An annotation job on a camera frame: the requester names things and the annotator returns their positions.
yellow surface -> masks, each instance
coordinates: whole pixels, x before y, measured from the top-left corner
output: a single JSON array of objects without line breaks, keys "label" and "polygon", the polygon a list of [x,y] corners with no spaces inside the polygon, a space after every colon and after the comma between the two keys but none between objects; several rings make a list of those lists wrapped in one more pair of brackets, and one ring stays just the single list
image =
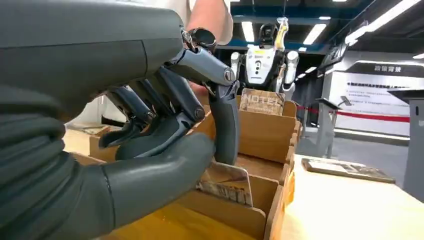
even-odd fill
[{"label": "yellow surface", "polygon": [[63,137],[65,142],[65,151],[68,153],[79,153],[90,155],[90,135],[82,131],[67,130]]},{"label": "yellow surface", "polygon": [[176,203],[113,231],[119,240],[253,240],[229,226]]},{"label": "yellow surface", "polygon": [[282,239],[424,240],[424,204],[394,184],[305,171],[302,157]]}]

white sleeve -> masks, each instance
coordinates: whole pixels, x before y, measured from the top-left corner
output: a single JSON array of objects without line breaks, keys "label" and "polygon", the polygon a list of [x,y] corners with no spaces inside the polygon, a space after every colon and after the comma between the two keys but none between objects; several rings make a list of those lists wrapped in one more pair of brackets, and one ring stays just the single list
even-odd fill
[{"label": "white sleeve", "polygon": [[[225,24],[222,32],[221,39],[217,40],[219,45],[226,45],[230,42],[233,37],[233,17],[231,16],[230,0],[222,0],[225,3],[227,14],[225,16]],[[190,11],[193,10],[196,0],[188,0]]]}]

cardboard compartment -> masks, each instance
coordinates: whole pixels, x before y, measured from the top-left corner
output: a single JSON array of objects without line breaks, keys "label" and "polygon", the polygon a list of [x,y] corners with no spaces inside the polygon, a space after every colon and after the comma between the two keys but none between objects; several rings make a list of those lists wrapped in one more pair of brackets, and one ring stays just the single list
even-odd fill
[{"label": "cardboard compartment", "polygon": [[[107,163],[91,156],[73,155],[84,165]],[[280,226],[276,222],[282,217],[283,186],[261,176],[250,175],[249,180],[254,207],[193,190],[101,239],[274,239]]]}]

card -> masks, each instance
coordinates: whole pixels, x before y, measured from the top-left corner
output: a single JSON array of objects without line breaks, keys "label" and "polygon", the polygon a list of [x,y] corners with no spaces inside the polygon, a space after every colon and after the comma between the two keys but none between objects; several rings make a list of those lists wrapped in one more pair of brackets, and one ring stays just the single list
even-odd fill
[{"label": "card", "polygon": [[240,110],[282,116],[285,96],[284,93],[245,88],[241,93]]}]

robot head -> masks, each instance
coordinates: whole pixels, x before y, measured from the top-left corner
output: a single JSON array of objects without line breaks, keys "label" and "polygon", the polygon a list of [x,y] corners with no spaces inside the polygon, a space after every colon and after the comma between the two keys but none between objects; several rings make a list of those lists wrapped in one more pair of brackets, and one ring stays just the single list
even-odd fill
[{"label": "robot head", "polygon": [[275,23],[267,23],[259,30],[259,47],[262,49],[265,45],[272,46],[277,37],[278,27]]}]

